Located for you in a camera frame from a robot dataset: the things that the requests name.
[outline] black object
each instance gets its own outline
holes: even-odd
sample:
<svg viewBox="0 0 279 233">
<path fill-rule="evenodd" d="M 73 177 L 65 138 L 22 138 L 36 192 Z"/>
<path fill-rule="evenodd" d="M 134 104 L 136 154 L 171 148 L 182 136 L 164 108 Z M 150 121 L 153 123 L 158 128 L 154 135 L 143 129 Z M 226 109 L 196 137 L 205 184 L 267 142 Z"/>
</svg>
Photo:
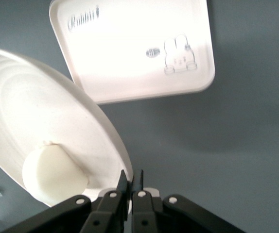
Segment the black object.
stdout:
<svg viewBox="0 0 279 233">
<path fill-rule="evenodd" d="M 143 188 L 142 170 L 135 173 L 132 188 L 121 171 L 117 188 L 101 192 L 94 202 L 74 196 L 3 232 L 122 233 L 131 197 L 133 233 L 244 233 L 183 196 L 162 201 L 158 190 Z"/>
</svg>

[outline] gray surface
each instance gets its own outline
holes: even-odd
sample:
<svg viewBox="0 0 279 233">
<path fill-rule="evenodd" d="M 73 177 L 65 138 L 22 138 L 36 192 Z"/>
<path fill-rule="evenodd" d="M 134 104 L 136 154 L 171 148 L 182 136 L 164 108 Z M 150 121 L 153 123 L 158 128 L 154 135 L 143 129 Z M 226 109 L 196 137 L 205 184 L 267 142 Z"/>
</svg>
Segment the gray surface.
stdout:
<svg viewBox="0 0 279 233">
<path fill-rule="evenodd" d="M 47 1 L 0 1 L 0 49 L 70 77 Z M 249 233 L 279 232 L 279 1 L 209 1 L 216 66 L 204 92 L 102 105 L 134 169 Z M 45 208 L 0 170 L 0 229 Z"/>
</svg>

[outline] gray table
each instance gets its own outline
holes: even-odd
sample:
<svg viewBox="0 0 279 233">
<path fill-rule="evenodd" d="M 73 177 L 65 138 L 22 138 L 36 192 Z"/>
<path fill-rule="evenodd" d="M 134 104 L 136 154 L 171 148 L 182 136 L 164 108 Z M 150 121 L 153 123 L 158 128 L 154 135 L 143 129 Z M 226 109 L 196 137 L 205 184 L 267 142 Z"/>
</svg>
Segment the gray table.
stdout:
<svg viewBox="0 0 279 233">
<path fill-rule="evenodd" d="M 70 78 L 50 0 L 0 0 L 0 49 Z M 279 232 L 279 1 L 209 1 L 216 66 L 204 92 L 102 105 L 145 186 L 249 233 Z M 0 169 L 0 230 L 46 209 Z M 127 223 L 126 232 L 130 232 Z"/>
</svg>

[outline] rabbit ear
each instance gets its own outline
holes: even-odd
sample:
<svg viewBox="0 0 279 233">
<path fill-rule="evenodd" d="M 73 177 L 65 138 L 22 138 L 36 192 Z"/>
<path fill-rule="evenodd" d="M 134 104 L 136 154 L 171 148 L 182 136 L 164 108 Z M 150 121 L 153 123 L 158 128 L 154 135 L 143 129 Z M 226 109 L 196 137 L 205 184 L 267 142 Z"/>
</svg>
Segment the rabbit ear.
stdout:
<svg viewBox="0 0 279 233">
<path fill-rule="evenodd" d="M 169 38 L 164 42 L 164 50 L 166 53 L 171 53 L 176 50 L 176 42 L 173 38 Z"/>
<path fill-rule="evenodd" d="M 178 35 L 175 39 L 176 48 L 178 50 L 184 50 L 185 46 L 188 44 L 187 37 L 185 35 Z"/>
</svg>

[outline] white tray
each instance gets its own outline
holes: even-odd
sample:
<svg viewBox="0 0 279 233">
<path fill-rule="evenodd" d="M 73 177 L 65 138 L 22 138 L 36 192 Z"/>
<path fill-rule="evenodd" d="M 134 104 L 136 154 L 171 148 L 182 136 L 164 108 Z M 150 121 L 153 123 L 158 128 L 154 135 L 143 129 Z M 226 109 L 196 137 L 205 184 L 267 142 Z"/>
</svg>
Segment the white tray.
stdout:
<svg viewBox="0 0 279 233">
<path fill-rule="evenodd" d="M 74 82 L 96 103 L 213 81 L 206 0 L 53 0 L 50 19 Z"/>
<path fill-rule="evenodd" d="M 83 194 L 92 200 L 116 187 L 122 169 L 132 180 L 121 138 L 80 88 L 43 63 L 0 50 L 0 167 L 25 188 L 24 161 L 48 142 L 60 145 L 88 176 Z"/>
</svg>

